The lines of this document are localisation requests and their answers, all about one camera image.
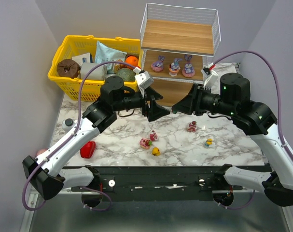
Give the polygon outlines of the large purple bunny toy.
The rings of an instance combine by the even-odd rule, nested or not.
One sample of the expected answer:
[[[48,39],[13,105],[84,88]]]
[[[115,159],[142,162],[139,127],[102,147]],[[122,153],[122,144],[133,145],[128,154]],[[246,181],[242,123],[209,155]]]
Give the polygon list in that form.
[[[194,67],[191,63],[192,55],[184,55],[185,65],[182,69],[182,75],[186,78],[191,78],[195,75]]]

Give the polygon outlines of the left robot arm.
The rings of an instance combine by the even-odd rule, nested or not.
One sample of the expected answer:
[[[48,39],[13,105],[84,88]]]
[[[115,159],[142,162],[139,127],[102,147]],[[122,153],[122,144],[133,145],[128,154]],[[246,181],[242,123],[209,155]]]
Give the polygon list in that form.
[[[153,78],[147,72],[135,78],[138,92],[126,87],[121,77],[108,77],[98,99],[79,114],[67,134],[36,158],[27,156],[23,160],[25,176],[44,200],[55,197],[62,189],[87,187],[99,181],[94,168],[64,170],[63,167],[87,142],[117,120],[117,112],[140,108],[150,122],[169,114],[169,110],[156,103],[162,96],[151,88]]]

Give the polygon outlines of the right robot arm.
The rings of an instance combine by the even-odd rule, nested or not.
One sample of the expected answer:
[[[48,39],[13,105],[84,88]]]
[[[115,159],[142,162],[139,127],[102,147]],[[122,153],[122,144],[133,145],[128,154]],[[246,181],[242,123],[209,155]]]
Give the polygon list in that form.
[[[201,84],[194,84],[173,112],[201,116],[206,112],[229,116],[232,123],[249,136],[266,156],[273,171],[258,172],[223,165],[210,179],[214,190],[241,186],[262,192],[276,205],[293,206],[293,154],[279,138],[279,122],[264,103],[250,100],[250,82],[238,73],[220,78],[220,93],[213,94]]]

